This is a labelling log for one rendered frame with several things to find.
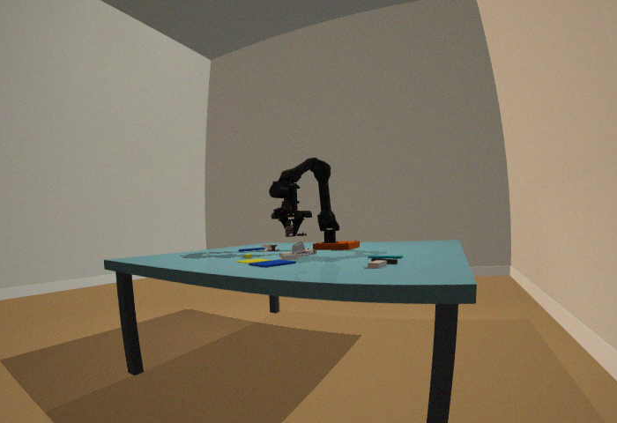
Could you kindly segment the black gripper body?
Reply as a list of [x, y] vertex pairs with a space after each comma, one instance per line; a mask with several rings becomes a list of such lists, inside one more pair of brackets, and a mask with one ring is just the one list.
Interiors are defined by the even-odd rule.
[[288, 219], [290, 217], [294, 217], [294, 219], [303, 219], [303, 218], [312, 218], [312, 213], [311, 211], [297, 211], [297, 204], [299, 203], [299, 201], [297, 201], [297, 198], [285, 198], [284, 201], [282, 201], [282, 204], [287, 205], [290, 204], [292, 206], [293, 209], [293, 215], [285, 215], [283, 217], [276, 217], [274, 215], [274, 212], [271, 214], [271, 218], [272, 219]]

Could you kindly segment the black rectangular bar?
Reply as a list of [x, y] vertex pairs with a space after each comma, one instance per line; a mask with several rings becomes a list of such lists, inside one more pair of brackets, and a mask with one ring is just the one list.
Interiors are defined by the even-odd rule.
[[375, 260], [387, 261], [387, 264], [396, 264], [397, 263], [397, 260], [395, 260], [395, 259], [385, 259], [385, 258], [373, 258], [373, 259], [371, 259], [371, 262], [375, 261]]

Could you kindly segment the blue rectangular plate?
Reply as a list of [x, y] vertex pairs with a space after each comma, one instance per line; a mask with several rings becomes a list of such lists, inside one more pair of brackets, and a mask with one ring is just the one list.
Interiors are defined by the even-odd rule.
[[280, 266], [280, 265], [285, 265], [285, 264], [290, 264], [290, 263], [295, 263], [295, 261], [273, 260], [273, 261], [260, 262], [260, 263], [249, 263], [249, 265], [259, 266], [261, 268], [268, 268], [268, 267]]

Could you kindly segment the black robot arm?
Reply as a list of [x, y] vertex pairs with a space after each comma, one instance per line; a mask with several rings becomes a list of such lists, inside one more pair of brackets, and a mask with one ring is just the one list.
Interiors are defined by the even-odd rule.
[[[324, 231], [324, 242], [322, 243], [338, 243], [338, 241], [336, 241], [336, 231], [339, 231], [340, 226], [336, 221], [335, 214], [331, 210], [328, 183], [331, 176], [331, 167], [329, 164], [317, 158], [311, 158], [307, 159], [299, 166], [284, 170], [281, 172], [279, 179], [272, 182], [269, 194], [271, 197], [275, 198], [297, 198], [297, 189], [299, 189], [300, 186], [295, 182], [298, 182], [301, 179], [301, 175], [309, 169], [314, 173], [318, 181], [321, 212], [317, 215], [317, 218], [320, 231]], [[281, 207], [273, 211], [275, 218], [283, 217], [288, 213], [289, 215], [293, 215], [293, 209], [290, 204], [282, 204]]]

